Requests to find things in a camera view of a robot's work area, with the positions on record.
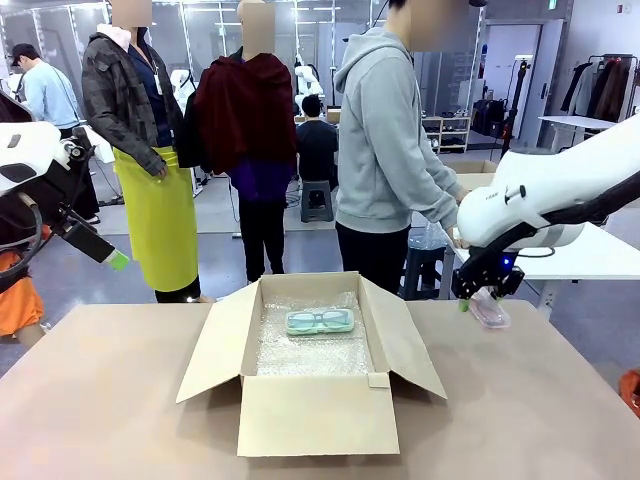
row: maroon sweater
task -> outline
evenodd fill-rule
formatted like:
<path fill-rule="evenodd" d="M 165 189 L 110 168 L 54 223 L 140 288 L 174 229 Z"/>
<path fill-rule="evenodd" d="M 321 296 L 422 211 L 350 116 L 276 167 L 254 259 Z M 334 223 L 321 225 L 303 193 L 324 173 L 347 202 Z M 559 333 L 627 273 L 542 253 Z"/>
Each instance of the maroon sweater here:
<path fill-rule="evenodd" d="M 202 74 L 194 107 L 216 174 L 246 157 L 295 165 L 291 74 L 276 56 L 218 58 Z"/>

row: orange object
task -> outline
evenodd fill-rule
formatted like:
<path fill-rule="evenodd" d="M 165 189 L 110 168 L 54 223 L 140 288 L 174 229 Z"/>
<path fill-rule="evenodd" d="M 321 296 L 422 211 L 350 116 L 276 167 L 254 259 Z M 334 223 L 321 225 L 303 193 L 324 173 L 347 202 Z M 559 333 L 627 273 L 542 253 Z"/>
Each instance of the orange object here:
<path fill-rule="evenodd" d="M 619 387 L 624 403 L 640 418 L 640 374 L 635 370 L 627 372 L 620 379 Z"/>
<path fill-rule="evenodd" d="M 20 260 L 14 252 L 0 253 L 0 271 Z M 31 277 L 19 280 L 0 293 L 0 336 L 12 335 L 21 328 L 38 323 L 44 314 L 42 299 Z"/>

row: gray hoodie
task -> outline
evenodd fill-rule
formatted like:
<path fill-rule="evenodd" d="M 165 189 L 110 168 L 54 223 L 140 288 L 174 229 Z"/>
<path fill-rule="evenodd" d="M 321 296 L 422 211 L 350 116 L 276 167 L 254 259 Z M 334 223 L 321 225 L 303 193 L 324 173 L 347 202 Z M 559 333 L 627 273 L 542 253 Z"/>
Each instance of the gray hoodie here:
<path fill-rule="evenodd" d="M 336 220 L 390 233 L 407 228 L 417 211 L 444 228 L 455 225 L 461 187 L 422 128 L 418 85 L 400 39 L 382 28 L 352 35 L 335 82 L 344 94 Z"/>

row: man in gray hoodie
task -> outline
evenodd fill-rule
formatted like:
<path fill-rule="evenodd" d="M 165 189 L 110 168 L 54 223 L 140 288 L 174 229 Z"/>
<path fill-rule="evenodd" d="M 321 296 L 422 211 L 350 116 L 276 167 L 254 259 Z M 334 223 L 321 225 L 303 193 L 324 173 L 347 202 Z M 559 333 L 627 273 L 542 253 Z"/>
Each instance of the man in gray hoodie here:
<path fill-rule="evenodd" d="M 440 223 L 453 238 L 466 194 L 422 128 L 408 49 L 415 32 L 422 43 L 433 42 L 453 14 L 451 0 L 428 3 L 426 15 L 419 0 L 390 0 L 385 27 L 352 35 L 335 77 L 344 94 L 336 216 L 343 267 L 392 293 L 400 286 L 412 213 Z"/>

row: person's hand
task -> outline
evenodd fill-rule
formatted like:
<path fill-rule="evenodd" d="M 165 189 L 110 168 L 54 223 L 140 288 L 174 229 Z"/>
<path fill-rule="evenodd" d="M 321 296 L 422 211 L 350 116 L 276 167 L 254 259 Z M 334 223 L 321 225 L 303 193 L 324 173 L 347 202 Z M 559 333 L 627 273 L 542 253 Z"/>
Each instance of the person's hand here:
<path fill-rule="evenodd" d="M 167 178 L 167 175 L 169 175 L 169 167 L 167 167 L 167 165 L 165 164 L 162 167 L 162 170 L 160 170 L 158 173 L 156 173 L 156 178 L 158 180 L 164 180 L 165 178 Z"/>
<path fill-rule="evenodd" d="M 466 197 L 467 195 L 469 195 L 469 190 L 467 190 L 466 188 L 461 188 L 456 194 L 456 203 L 460 205 L 462 203 L 462 200 L 464 200 L 464 197 Z"/>
<path fill-rule="evenodd" d="M 464 248 L 465 250 L 468 249 L 469 248 L 469 242 L 465 241 L 462 238 L 455 238 L 454 233 L 453 233 L 453 228 L 454 227 L 449 227 L 446 230 L 447 235 L 449 236 L 449 238 L 453 242 L 453 246 L 455 248 Z"/>

